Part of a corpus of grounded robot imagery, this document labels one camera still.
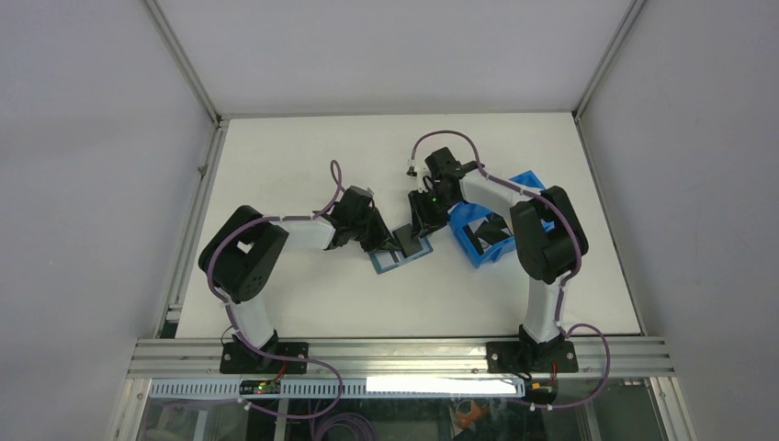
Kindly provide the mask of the blue plastic bin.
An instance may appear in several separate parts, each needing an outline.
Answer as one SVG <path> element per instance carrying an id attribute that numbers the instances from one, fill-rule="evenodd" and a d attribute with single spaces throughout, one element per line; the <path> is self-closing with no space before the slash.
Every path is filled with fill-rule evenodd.
<path id="1" fill-rule="evenodd" d="M 464 202 L 449 211 L 449 228 L 470 263 L 478 268 L 496 262 L 516 249 L 511 228 L 503 217 L 519 194 L 474 170 L 460 181 Z"/>

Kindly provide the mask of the teal leather card holder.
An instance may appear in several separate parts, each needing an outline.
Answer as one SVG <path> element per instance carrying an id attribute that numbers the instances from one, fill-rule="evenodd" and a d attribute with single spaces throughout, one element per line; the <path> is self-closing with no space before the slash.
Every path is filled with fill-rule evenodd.
<path id="1" fill-rule="evenodd" d="M 377 274 L 381 275 L 433 252 L 433 246 L 426 237 L 412 236 L 412 225 L 407 223 L 393 230 L 393 238 L 400 244 L 398 250 L 377 251 L 369 255 Z"/>

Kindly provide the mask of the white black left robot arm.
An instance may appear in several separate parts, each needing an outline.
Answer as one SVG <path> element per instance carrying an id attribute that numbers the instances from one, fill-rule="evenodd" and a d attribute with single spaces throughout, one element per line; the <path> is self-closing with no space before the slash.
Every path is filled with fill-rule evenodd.
<path id="1" fill-rule="evenodd" d="M 283 251 L 330 251 L 351 241 L 367 254 L 401 249 L 371 193 L 355 186 L 337 188 L 333 200 L 311 215 L 264 215 L 242 205 L 201 251 L 198 267 L 228 313 L 242 362 L 254 373 L 285 358 L 261 294 Z"/>

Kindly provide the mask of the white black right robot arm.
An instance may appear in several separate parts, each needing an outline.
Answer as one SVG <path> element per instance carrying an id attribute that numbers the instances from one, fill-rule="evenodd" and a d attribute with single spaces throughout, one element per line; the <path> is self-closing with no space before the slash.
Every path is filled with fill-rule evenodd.
<path id="1" fill-rule="evenodd" d="M 549 187 L 536 192 L 489 174 L 479 161 L 462 164 L 448 148 L 431 153 L 425 163 L 421 168 L 410 160 L 407 171 L 418 184 L 409 194 L 412 238 L 445 227 L 458 203 L 476 204 L 502 217 L 530 281 L 518 348 L 499 358 L 506 368 L 544 370 L 564 341 L 560 314 L 565 287 L 588 249 L 566 191 Z"/>

